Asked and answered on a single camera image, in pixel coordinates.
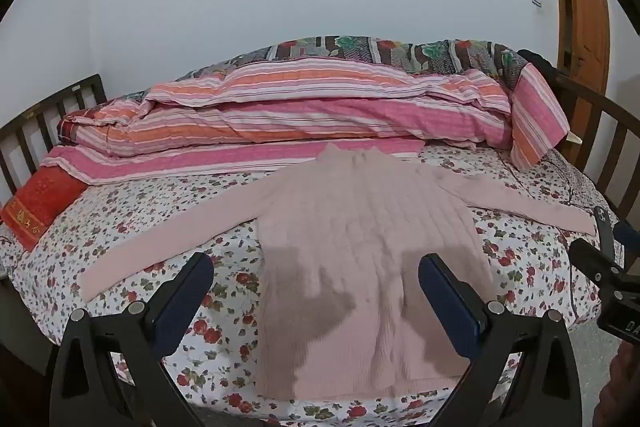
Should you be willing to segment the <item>person's right hand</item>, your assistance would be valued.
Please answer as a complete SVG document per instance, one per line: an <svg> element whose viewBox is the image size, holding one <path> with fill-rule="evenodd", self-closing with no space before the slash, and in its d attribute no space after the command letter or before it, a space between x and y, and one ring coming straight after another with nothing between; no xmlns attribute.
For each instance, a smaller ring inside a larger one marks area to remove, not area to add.
<svg viewBox="0 0 640 427"><path fill-rule="evenodd" d="M612 419L631 375L638 365L639 348L623 341L618 347L616 355L610 363L610 379L602 388L599 402L593 413L593 426L605 426Z"/></svg>

